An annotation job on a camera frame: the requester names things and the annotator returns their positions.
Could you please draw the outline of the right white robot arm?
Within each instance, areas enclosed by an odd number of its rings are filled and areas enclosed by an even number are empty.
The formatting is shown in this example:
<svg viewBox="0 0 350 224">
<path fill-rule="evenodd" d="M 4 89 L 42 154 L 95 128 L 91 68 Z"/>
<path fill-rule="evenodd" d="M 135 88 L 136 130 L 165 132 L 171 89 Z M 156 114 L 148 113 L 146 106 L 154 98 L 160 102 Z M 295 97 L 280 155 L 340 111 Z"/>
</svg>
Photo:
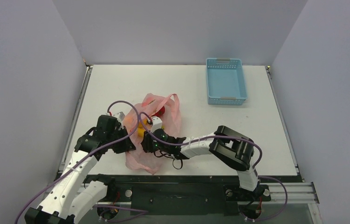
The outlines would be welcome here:
<svg viewBox="0 0 350 224">
<path fill-rule="evenodd" d="M 262 158 L 262 149 L 252 139 L 226 126 L 197 138 L 173 137 L 161 128 L 152 133 L 145 131 L 141 145 L 146 153 L 160 151 L 175 160 L 213 154 L 237 171 L 240 193 L 245 199 L 252 199 L 259 192 L 255 167 Z"/>
</svg>

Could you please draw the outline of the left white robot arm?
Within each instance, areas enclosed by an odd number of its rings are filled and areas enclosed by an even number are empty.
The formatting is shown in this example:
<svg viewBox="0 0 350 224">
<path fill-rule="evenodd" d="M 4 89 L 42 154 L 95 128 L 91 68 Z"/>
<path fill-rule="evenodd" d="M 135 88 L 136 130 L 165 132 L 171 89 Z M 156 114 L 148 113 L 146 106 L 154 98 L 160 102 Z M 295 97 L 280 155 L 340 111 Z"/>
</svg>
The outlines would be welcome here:
<svg viewBox="0 0 350 224">
<path fill-rule="evenodd" d="M 78 190 L 109 149 L 115 153 L 135 149 L 122 123 L 124 117 L 123 112 L 101 115 L 97 125 L 77 140 L 67 167 L 49 194 L 37 208 L 25 213 L 27 224 L 77 224 L 98 201 L 116 196 L 115 180 L 102 174 L 92 177 L 83 192 Z"/>
</svg>

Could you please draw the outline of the pink plastic bag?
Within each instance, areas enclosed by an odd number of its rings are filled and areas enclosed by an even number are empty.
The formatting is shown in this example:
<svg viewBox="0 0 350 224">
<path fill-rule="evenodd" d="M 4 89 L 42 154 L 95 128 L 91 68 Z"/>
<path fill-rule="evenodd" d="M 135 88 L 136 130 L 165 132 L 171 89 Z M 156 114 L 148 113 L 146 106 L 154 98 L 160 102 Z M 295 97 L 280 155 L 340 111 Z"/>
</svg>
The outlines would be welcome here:
<svg viewBox="0 0 350 224">
<path fill-rule="evenodd" d="M 126 153 L 125 165 L 130 170 L 144 170 L 150 174 L 157 173 L 162 164 L 163 158 L 158 158 L 153 152 L 144 151 L 144 143 L 148 143 L 149 149 L 156 149 L 155 140 L 150 134 L 146 133 L 143 125 L 151 131 L 151 125 L 147 123 L 147 117 L 141 115 L 141 121 L 137 120 L 137 116 L 141 112 L 145 112 L 150 117 L 157 116 L 162 120 L 163 131 L 173 137 L 178 137 L 181 129 L 181 111 L 180 100 L 176 93 L 167 97 L 148 93 L 141 103 L 134 105 L 136 110 L 130 110 L 123 119 L 127 131 L 134 133 L 130 136 L 130 140 L 136 147 L 135 150 Z"/>
</svg>

